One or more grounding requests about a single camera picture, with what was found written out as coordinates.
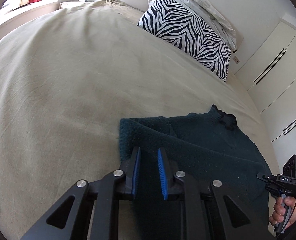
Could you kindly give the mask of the person's right hand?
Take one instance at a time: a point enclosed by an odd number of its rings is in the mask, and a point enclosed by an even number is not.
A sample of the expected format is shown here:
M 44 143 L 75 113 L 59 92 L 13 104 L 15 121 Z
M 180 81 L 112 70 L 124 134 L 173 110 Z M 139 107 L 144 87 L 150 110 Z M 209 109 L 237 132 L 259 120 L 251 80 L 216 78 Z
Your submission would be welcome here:
M 269 222 L 271 225 L 276 225 L 277 223 L 281 223 L 284 220 L 283 215 L 286 213 L 285 206 L 289 206 L 293 210 L 293 214 L 287 223 L 285 229 L 293 225 L 296 221 L 296 199 L 293 197 L 286 197 L 282 198 L 279 197 L 276 200 L 276 203 L 274 205 L 274 211 L 272 215 L 269 217 Z

